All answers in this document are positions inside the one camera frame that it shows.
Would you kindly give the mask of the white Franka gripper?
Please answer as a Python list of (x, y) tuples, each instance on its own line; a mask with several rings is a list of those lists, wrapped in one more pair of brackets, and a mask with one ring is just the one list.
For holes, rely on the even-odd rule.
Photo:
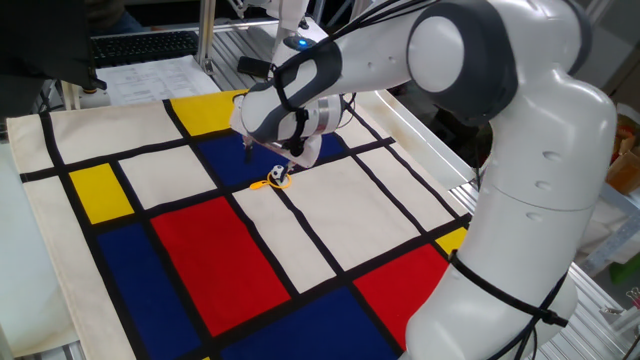
[[(290, 150), (286, 150), (278, 142), (260, 143), (248, 134), (247, 130), (242, 124), (241, 105), (244, 97), (244, 94), (240, 94), (235, 95), (232, 99), (233, 111), (230, 117), (230, 127), (232, 130), (241, 134), (243, 137), (245, 164), (249, 164), (251, 162), (253, 145), (260, 145), (282, 157), (285, 157), (295, 165), (299, 165), (304, 168), (310, 168), (315, 164), (321, 150), (322, 138), (320, 135), (312, 136), (308, 139), (308, 141), (303, 145), (303, 152), (300, 156), (294, 156)], [(287, 180), (290, 171), (291, 167), (289, 165), (284, 166), (278, 180), (281, 183), (284, 183)]]

